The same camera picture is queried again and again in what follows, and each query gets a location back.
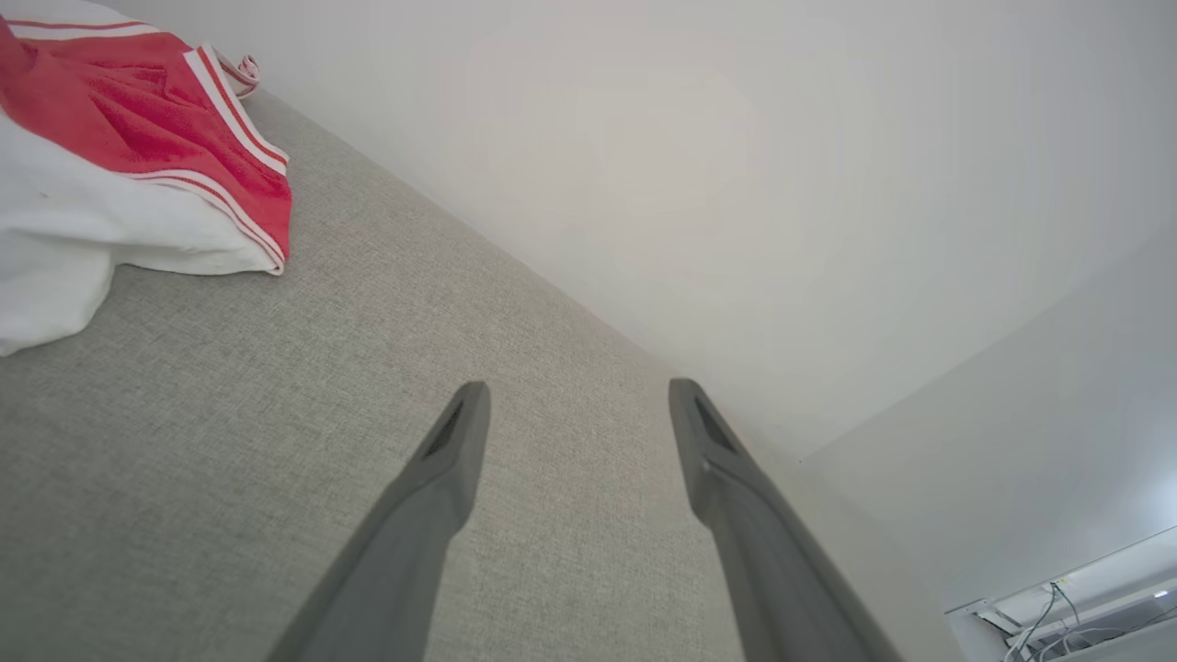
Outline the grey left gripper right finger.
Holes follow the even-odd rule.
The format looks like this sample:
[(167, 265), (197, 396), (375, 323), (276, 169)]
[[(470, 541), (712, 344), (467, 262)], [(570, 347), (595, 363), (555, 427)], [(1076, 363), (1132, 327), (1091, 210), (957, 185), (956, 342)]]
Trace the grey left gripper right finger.
[(749, 661), (898, 661), (899, 651), (696, 380), (669, 380), (689, 502), (714, 538)]

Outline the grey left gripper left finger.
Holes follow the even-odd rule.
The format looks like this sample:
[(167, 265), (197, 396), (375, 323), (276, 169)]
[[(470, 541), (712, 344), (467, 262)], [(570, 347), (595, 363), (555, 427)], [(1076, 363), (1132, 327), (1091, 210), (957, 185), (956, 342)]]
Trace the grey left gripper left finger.
[(458, 388), (291, 621), (272, 661), (420, 661), (450, 541), (474, 511), (491, 415)]

